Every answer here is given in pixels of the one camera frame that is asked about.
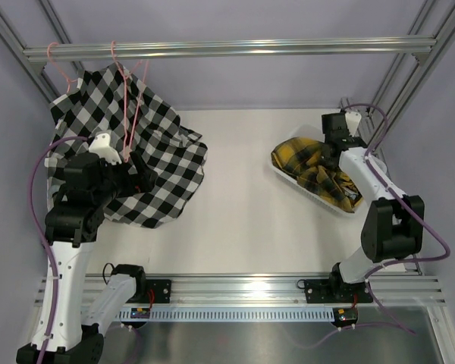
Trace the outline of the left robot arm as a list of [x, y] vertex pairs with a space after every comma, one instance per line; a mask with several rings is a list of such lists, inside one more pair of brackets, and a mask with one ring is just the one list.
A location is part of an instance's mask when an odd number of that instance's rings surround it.
[[130, 166], [108, 152], [70, 158], [52, 210], [45, 217], [48, 271], [42, 311], [31, 342], [17, 351], [18, 363], [98, 363], [106, 333], [121, 307], [138, 303], [148, 291], [138, 265], [114, 268], [106, 287], [86, 313], [81, 312], [86, 268], [105, 208], [117, 198], [146, 193], [157, 174], [133, 152]]

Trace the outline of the yellow plaid shirt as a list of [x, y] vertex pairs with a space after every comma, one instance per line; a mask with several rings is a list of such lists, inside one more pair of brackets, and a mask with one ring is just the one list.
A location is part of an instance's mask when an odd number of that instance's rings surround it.
[[297, 185], [346, 213], [354, 213], [362, 194], [348, 174], [339, 167], [322, 164], [323, 143], [306, 137], [293, 137], [271, 151], [271, 163]]

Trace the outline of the pink hanger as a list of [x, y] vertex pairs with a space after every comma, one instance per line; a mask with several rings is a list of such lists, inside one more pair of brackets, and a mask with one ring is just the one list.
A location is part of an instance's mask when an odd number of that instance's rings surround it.
[[62, 61], [58, 61], [53, 55], [53, 51], [59, 46], [58, 42], [50, 42], [46, 48], [46, 57], [48, 63], [50, 63], [56, 71], [64, 78], [64, 81], [67, 85], [66, 93], [71, 93], [73, 90], [78, 88], [78, 73], [74, 64], [70, 66], [74, 70], [74, 74], [69, 71], [66, 71], [62, 65]]
[[116, 53], [116, 45], [117, 43], [113, 40], [110, 45], [110, 53], [111, 57], [117, 67], [118, 72], [120, 73], [123, 79], [123, 86], [124, 86], [124, 116], [123, 116], [123, 125], [124, 125], [124, 138], [123, 138], [123, 159], [124, 162], [127, 163], [130, 160], [131, 153], [133, 151], [133, 138], [137, 127], [138, 117], [140, 113], [140, 106], [142, 102], [140, 101], [140, 95], [137, 96], [135, 101], [135, 111], [133, 113], [133, 120], [130, 121], [128, 117], [128, 110], [130, 105], [131, 97], [128, 96], [128, 85], [129, 82], [132, 80], [132, 76], [134, 71], [142, 64], [144, 64], [143, 68], [143, 78], [142, 82], [145, 83], [147, 71], [149, 68], [149, 61], [138, 61], [131, 71], [128, 71], [123, 65], [120, 64], [118, 61], [118, 56]]

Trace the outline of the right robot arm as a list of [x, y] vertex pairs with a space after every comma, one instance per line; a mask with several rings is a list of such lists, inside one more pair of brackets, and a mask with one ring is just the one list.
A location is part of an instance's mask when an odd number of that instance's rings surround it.
[[366, 279], [422, 248], [422, 226], [402, 204], [420, 219], [425, 206], [419, 196], [408, 196], [397, 187], [377, 165], [362, 138], [350, 133], [348, 121], [354, 116], [355, 112], [347, 111], [322, 115], [322, 160], [347, 174], [369, 206], [360, 233], [361, 247], [334, 265], [328, 276], [328, 292], [338, 302], [350, 303], [358, 297], [370, 303]]

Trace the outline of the black white checked shirt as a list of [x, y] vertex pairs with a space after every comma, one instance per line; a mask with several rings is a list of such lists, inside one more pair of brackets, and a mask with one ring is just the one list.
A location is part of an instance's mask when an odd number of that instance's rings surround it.
[[50, 104], [52, 139], [65, 139], [45, 159], [47, 194], [64, 183], [67, 160], [87, 150], [80, 137], [108, 131], [118, 154], [139, 155], [158, 177], [149, 193], [119, 198], [105, 210], [111, 221], [158, 228], [183, 212], [204, 179], [208, 147], [180, 115], [141, 79], [116, 64], [79, 73], [77, 88]]

